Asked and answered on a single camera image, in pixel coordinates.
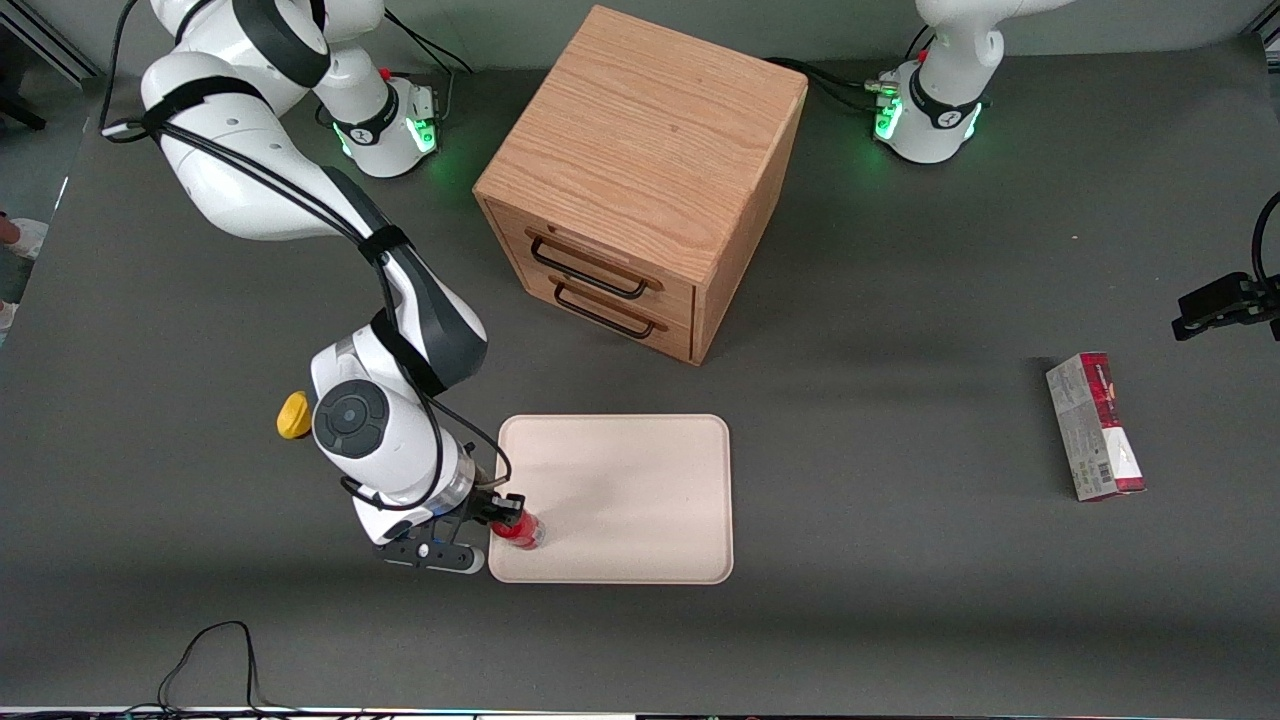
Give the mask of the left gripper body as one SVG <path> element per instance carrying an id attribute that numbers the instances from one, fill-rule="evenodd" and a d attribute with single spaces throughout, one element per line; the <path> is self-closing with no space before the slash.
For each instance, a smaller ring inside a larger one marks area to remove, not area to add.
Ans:
<path id="1" fill-rule="evenodd" d="M 1251 299 L 1242 311 L 1240 323 L 1243 325 L 1265 323 L 1274 340 L 1279 342 L 1279 274 L 1263 279 L 1249 278 L 1248 284 L 1242 282 L 1242 288 L 1245 287 Z"/>

